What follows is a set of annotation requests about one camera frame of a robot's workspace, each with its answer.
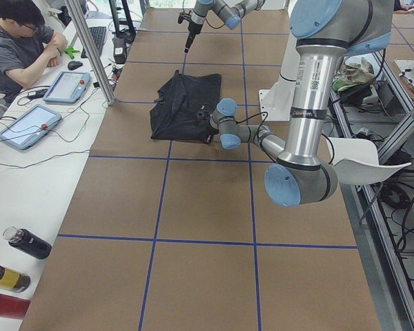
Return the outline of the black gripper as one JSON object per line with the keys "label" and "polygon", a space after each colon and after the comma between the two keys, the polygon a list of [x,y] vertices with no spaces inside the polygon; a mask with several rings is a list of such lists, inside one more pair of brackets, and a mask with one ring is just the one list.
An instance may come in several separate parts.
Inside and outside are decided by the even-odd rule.
{"label": "black gripper", "polygon": [[196,137],[202,143],[211,143],[218,129],[210,122],[212,114],[207,110],[196,112]]}
{"label": "black gripper", "polygon": [[198,23],[195,23],[193,21],[191,21],[189,23],[188,31],[189,31],[190,34],[188,35],[187,40],[186,40],[186,44],[185,44],[185,48],[184,48],[185,53],[189,52],[190,47],[193,44],[193,41],[195,40],[196,34],[200,34],[202,28],[203,28],[202,23],[198,24]]}

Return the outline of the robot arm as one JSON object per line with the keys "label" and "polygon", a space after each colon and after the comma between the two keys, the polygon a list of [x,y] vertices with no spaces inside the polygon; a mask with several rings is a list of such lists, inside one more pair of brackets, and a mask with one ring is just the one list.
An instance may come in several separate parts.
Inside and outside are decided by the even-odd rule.
{"label": "robot arm", "polygon": [[195,7],[190,12],[180,12],[178,17],[178,24],[181,24],[183,21],[189,23],[189,35],[184,52],[189,52],[195,37],[201,33],[206,17],[210,11],[213,11],[225,26],[233,30],[249,12],[260,10],[264,4],[265,1],[262,0],[241,1],[234,6],[229,6],[222,0],[196,1]]}
{"label": "robot arm", "polygon": [[337,187],[334,167],[317,156],[333,77],[343,57],[384,49],[391,38],[392,1],[298,1],[290,15],[299,66],[290,108],[288,136],[266,126],[240,125],[236,103],[222,99],[210,127],[222,147],[252,142],[273,159],[264,175],[268,196],[281,206],[329,198]]}

